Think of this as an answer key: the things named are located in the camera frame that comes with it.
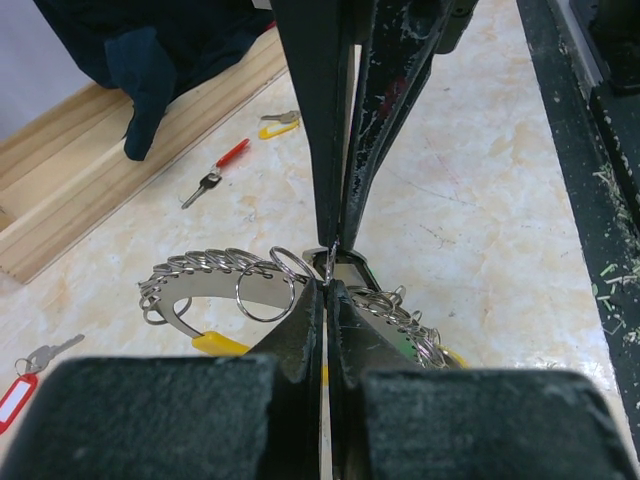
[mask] wall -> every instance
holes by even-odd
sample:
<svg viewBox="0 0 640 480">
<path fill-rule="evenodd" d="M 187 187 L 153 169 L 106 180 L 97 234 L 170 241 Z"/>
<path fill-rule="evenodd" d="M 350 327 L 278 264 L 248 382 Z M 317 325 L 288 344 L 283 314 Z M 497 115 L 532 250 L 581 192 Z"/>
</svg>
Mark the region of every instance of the wall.
<svg viewBox="0 0 640 480">
<path fill-rule="evenodd" d="M 89 81 L 32 0 L 0 0 L 0 141 Z"/>
</svg>

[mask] key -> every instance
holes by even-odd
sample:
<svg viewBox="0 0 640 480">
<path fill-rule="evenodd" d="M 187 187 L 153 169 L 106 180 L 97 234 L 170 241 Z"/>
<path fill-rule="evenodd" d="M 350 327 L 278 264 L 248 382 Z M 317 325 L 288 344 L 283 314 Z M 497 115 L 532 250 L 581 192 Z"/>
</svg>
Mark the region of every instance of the key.
<svg viewBox="0 0 640 480">
<path fill-rule="evenodd" d="M 280 123 L 293 123 L 300 118 L 300 112 L 298 110 L 291 110 L 287 113 L 281 113 L 280 115 L 263 115 L 260 120 L 277 120 Z"/>
<path fill-rule="evenodd" d="M 59 346 L 43 345 L 37 348 L 31 355 L 27 357 L 27 370 L 26 373 L 39 373 L 49 365 L 49 362 L 53 360 L 57 355 L 68 350 L 69 348 L 77 345 L 84 340 L 84 335 L 76 335 L 70 340 L 67 340 Z"/>
<path fill-rule="evenodd" d="M 206 192 L 207 190 L 211 190 L 218 183 L 220 183 L 220 180 L 222 180 L 222 177 L 215 172 L 209 173 L 208 175 L 202 177 L 202 180 L 200 180 L 200 187 L 198 188 L 198 190 L 196 190 L 196 193 L 191 195 L 187 199 L 187 201 L 182 204 L 182 210 L 186 210 L 187 208 L 189 208 L 193 204 L 193 202 L 195 202 L 198 198 L 200 198 L 202 194 L 204 194 L 204 192 Z"/>
</svg>

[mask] metal split ring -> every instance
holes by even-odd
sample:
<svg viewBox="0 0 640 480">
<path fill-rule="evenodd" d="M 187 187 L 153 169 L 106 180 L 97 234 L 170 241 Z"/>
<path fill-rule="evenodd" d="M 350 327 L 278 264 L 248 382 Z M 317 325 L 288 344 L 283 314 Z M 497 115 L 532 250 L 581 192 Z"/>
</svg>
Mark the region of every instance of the metal split ring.
<svg viewBox="0 0 640 480">
<path fill-rule="evenodd" d="M 20 373 L 20 370 L 18 370 L 18 362 L 21 362 L 21 361 L 24 361 L 27 364 L 27 368 L 25 369 L 24 373 Z M 29 369 L 31 367 L 33 367 L 33 366 L 34 366 L 34 363 L 31 360 L 29 360 L 28 358 L 19 358 L 13 364 L 13 367 L 16 369 L 16 373 L 18 374 L 18 377 L 20 377 L 20 378 L 24 377 L 28 373 Z"/>
<path fill-rule="evenodd" d="M 294 272 L 286 263 L 284 263 L 280 259 L 280 257 L 278 257 L 278 254 L 284 255 L 297 266 L 299 266 L 302 270 L 304 270 L 304 273 L 306 273 L 307 276 L 305 277 L 304 275 L 300 275 L 299 273 Z M 273 260 L 273 263 L 275 263 L 280 270 L 287 274 L 287 277 L 290 277 L 295 281 L 305 284 L 307 283 L 308 278 L 315 278 L 313 270 L 309 268 L 309 265 L 307 265 L 304 260 L 301 260 L 300 257 L 294 255 L 286 248 L 273 247 L 271 250 L 269 250 L 269 256 L 271 257 L 271 260 Z"/>
<path fill-rule="evenodd" d="M 242 300 L 240 299 L 240 283 L 242 282 L 242 279 L 244 278 L 244 276 L 250 275 L 251 270 L 254 268 L 257 268 L 257 269 L 260 269 L 260 267 L 273 268 L 274 266 L 275 264 L 273 262 L 269 262 L 267 260 L 261 260 L 259 262 L 249 264 L 245 267 L 244 270 L 242 270 L 242 273 L 240 273 L 240 276 L 238 277 L 238 281 L 236 282 L 236 305 L 238 305 L 238 308 L 242 313 L 244 313 L 247 317 L 257 322 L 270 323 L 270 322 L 275 322 L 284 318 L 291 311 L 291 309 L 293 308 L 293 304 L 296 301 L 296 286 L 293 283 L 293 279 L 287 275 L 285 279 L 289 284 L 289 290 L 291 291 L 291 298 L 289 299 L 289 305 L 287 306 L 287 308 L 285 308 L 281 313 L 279 313 L 275 317 L 272 317 L 272 318 L 256 317 L 254 314 L 249 312 L 249 310 L 247 310 L 244 304 L 242 303 Z"/>
</svg>

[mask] dark blue fabric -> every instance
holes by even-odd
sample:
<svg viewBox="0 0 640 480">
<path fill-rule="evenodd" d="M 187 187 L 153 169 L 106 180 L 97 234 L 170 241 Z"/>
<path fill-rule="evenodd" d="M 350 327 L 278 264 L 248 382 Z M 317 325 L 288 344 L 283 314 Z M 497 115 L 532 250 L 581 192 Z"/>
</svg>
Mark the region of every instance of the dark blue fabric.
<svg viewBox="0 0 640 480">
<path fill-rule="evenodd" d="M 250 0 L 34 0 L 78 67 L 133 100 L 143 160 L 169 102 L 240 61 L 273 21 Z"/>
</svg>

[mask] yellow handle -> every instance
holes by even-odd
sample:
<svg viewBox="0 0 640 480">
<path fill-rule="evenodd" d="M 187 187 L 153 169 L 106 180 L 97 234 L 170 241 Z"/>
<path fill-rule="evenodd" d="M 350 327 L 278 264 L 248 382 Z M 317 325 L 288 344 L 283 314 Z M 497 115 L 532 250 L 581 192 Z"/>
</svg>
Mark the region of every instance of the yellow handle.
<svg viewBox="0 0 640 480">
<path fill-rule="evenodd" d="M 281 133 L 288 132 L 289 130 L 293 130 L 298 125 L 300 125 L 300 120 L 294 120 L 291 123 L 272 123 L 271 125 L 267 125 L 260 132 L 258 132 L 258 137 L 261 140 L 268 140 L 269 138 L 273 138 L 276 135 L 280 135 Z"/>
<path fill-rule="evenodd" d="M 458 362 L 458 365 L 460 365 L 461 368 L 471 368 L 469 366 L 469 363 L 464 358 L 462 358 L 459 354 L 457 354 L 456 352 L 454 352 L 450 348 L 443 347 L 442 345 L 440 345 L 440 349 L 444 350 L 447 353 L 447 355 L 449 355 L 456 362 Z"/>
<path fill-rule="evenodd" d="M 191 345 L 201 352 L 216 357 L 244 355 L 249 347 L 231 340 L 218 332 L 204 332 L 201 337 L 191 340 Z"/>
</svg>

